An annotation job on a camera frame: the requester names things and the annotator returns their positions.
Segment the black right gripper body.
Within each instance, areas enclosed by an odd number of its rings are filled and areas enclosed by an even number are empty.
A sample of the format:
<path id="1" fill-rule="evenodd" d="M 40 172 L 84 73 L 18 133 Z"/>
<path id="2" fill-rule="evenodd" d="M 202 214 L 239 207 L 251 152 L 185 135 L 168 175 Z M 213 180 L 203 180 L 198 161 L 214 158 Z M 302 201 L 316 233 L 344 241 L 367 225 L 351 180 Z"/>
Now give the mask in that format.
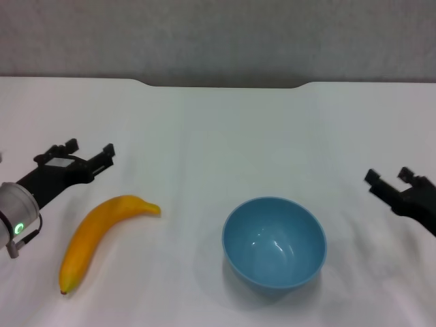
<path id="1" fill-rule="evenodd" d="M 411 186 L 400 195 L 401 203 L 392 206 L 392 212 L 414 219 L 435 236 L 435 185 L 426 178 L 424 187 Z"/>

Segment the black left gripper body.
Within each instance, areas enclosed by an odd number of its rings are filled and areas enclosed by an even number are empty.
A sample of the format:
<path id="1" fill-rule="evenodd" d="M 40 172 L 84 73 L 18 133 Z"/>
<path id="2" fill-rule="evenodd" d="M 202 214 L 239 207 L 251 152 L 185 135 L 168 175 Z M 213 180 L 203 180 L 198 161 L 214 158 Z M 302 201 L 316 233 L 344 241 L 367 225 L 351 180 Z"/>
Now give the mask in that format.
<path id="1" fill-rule="evenodd" d="M 61 161 L 70 159 L 72 162 L 65 167 L 50 166 L 48 162 L 51 159 L 60 159 Z M 37 167 L 17 183 L 33 196 L 39 208 L 44 208 L 68 187 L 91 183 L 94 180 L 94 158 L 85 160 L 72 155 L 46 157 L 41 154 L 34 157 L 33 160 L 37 163 Z"/>

